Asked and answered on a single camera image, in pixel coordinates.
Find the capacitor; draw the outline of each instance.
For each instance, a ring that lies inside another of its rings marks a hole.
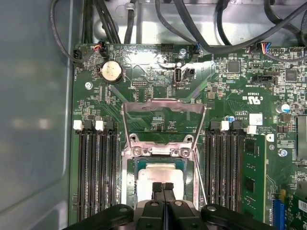
[[[236,119],[234,116],[226,116],[224,120],[228,121],[229,123],[233,123]]]
[[[279,114],[290,112],[290,105],[288,104],[279,104],[276,106],[276,112]]]
[[[278,151],[278,155],[279,155],[280,157],[285,157],[285,156],[288,155],[288,151],[285,150],[285,149],[280,149],[280,150]]]
[[[102,78],[110,84],[119,82],[122,79],[122,72],[122,67],[116,61],[106,61],[99,69]]]

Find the mounting hole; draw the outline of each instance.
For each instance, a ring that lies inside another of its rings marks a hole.
[[[192,223],[192,224],[191,224],[191,227],[194,228],[194,229],[196,229],[196,228],[198,228],[198,224]]]

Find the wire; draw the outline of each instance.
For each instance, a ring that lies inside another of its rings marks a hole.
[[[83,13],[82,13],[82,30],[81,30],[81,42],[86,43],[86,31],[87,31],[87,7],[88,7],[88,1],[84,0],[83,2]]]
[[[112,35],[114,37],[114,41],[115,41],[115,43],[120,44],[121,42],[120,42],[120,38],[119,38],[119,35],[117,33],[117,30],[116,30],[116,26],[114,24],[114,21],[113,21],[113,19],[111,17],[111,14],[110,14],[109,10],[106,7],[105,0],[100,0],[100,3],[101,3],[100,4],[101,9],[104,12],[104,15],[106,17],[106,22],[110,26],[110,30],[111,30],[111,33],[112,33]]]
[[[219,36],[222,40],[222,42],[227,45],[230,46],[231,43],[228,40],[224,29],[223,29],[223,12],[224,10],[227,8],[229,3],[229,0],[219,0],[218,3],[216,4],[216,26],[217,26],[217,32],[219,33]]]
[[[304,31],[305,31],[305,28],[306,28],[306,21],[307,21],[307,11],[305,11],[304,16],[302,18],[301,32],[300,32],[302,43],[304,44],[305,47],[307,47],[307,41],[306,41],[305,35],[304,35]]]
[[[56,39],[56,42],[61,50],[61,52],[67,57],[69,58],[71,61],[74,61],[76,63],[83,63],[85,62],[86,60],[88,60],[91,55],[95,52],[94,50],[91,50],[90,52],[88,52],[88,54],[86,54],[82,59],[76,59],[74,57],[72,57],[67,51],[66,49],[64,48],[62,42],[61,42],[61,39],[59,37],[59,34],[58,34],[58,30],[57,30],[57,27],[56,27],[56,23],[55,23],[55,16],[54,16],[54,11],[55,11],[55,7],[57,5],[59,0],[53,0],[52,3],[51,3],[51,6],[50,6],[50,22],[51,22],[51,29],[52,29],[52,33],[53,33],[53,36],[54,38]]]
[[[274,23],[275,25],[279,24],[280,22],[282,22],[283,20],[277,16],[271,6],[271,0],[264,0],[264,12],[267,15],[268,19]],[[299,44],[302,43],[301,37],[300,37],[300,30],[298,28],[296,28],[294,25],[287,23],[286,25],[283,26],[283,29],[286,29],[288,31],[290,31],[291,33],[293,33],[295,35],[295,37],[297,38],[297,41]]]
[[[99,18],[100,18],[100,20],[102,22],[102,26],[103,26],[103,28],[104,28],[104,30],[106,32],[107,39],[109,40],[110,43],[115,43],[115,41],[113,40],[113,36],[111,34],[111,31],[110,31],[110,27],[109,27],[108,23],[106,22],[105,15],[102,12],[102,9],[101,9],[101,7],[100,7],[100,5],[98,3],[98,0],[93,0],[93,2],[94,2],[94,5],[95,5],[95,7],[96,7],[96,9],[98,11]]]
[[[195,23],[193,22],[191,15],[189,14],[183,0],[176,0],[175,6],[178,10],[178,13],[179,13],[183,23],[187,27],[187,29],[195,37],[195,39],[200,43],[200,45],[203,47],[203,49],[206,50],[207,52],[211,53],[211,54],[232,53],[232,52],[234,52],[238,49],[242,49],[242,48],[245,48],[245,47],[250,46],[252,44],[258,43],[258,42],[268,38],[269,36],[271,36],[272,34],[277,32],[278,30],[280,30],[289,21],[294,19],[296,16],[298,16],[303,11],[307,10],[307,2],[306,2],[303,5],[301,5],[298,9],[296,9],[294,12],[292,12],[289,16],[287,16],[281,23],[272,27],[270,30],[260,34],[259,36],[254,37],[254,38],[252,38],[252,39],[250,39],[246,42],[240,43],[238,45],[222,47],[222,48],[215,48],[215,47],[211,47],[205,41],[205,39],[202,37],[201,33],[199,32]]]
[[[134,10],[128,10],[127,30],[126,30],[125,39],[124,39],[125,44],[131,43],[133,26],[134,26]]]
[[[93,0],[88,0],[86,20],[86,43],[93,43]]]
[[[177,29],[175,29],[171,24],[169,24],[166,19],[163,17],[163,15],[161,14],[161,10],[160,10],[160,0],[155,0],[155,11],[157,13],[158,19],[160,20],[160,22],[162,23],[162,25],[168,29],[170,32],[176,34],[177,36],[181,37],[182,39],[186,40],[187,42],[196,45],[197,42],[193,41],[192,39],[188,38],[187,36],[185,36],[184,34],[182,34],[181,32],[179,32]]]

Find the screw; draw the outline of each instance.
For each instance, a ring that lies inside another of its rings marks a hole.
[[[181,157],[188,157],[189,155],[190,155],[190,151],[187,150],[187,149],[182,149],[182,150],[180,151],[180,156],[181,156]]]
[[[119,211],[120,212],[127,212],[128,209],[126,209],[125,207],[121,208]]]
[[[133,148],[133,150],[132,150],[132,154],[134,156],[140,156],[141,153],[142,153],[142,149],[140,147]]]
[[[279,155],[280,157],[285,157],[285,156],[288,155],[288,152],[287,152],[287,150],[285,150],[285,149],[280,149],[280,150],[278,151],[278,155]]]
[[[185,56],[187,54],[187,50],[186,49],[181,49],[180,51],[179,51],[179,55],[180,56]]]
[[[181,201],[175,201],[175,205],[176,205],[176,206],[181,206],[181,205],[182,205],[182,202],[181,202]]]
[[[93,83],[91,83],[91,82],[87,82],[87,83],[85,84],[85,88],[86,88],[87,90],[91,90],[92,87],[93,87]]]
[[[215,212],[216,211],[216,208],[215,207],[212,207],[212,206],[209,206],[207,207],[207,209],[211,212]]]

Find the blue connector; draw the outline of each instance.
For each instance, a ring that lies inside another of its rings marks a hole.
[[[280,200],[273,200],[273,226],[284,230],[284,204]]]

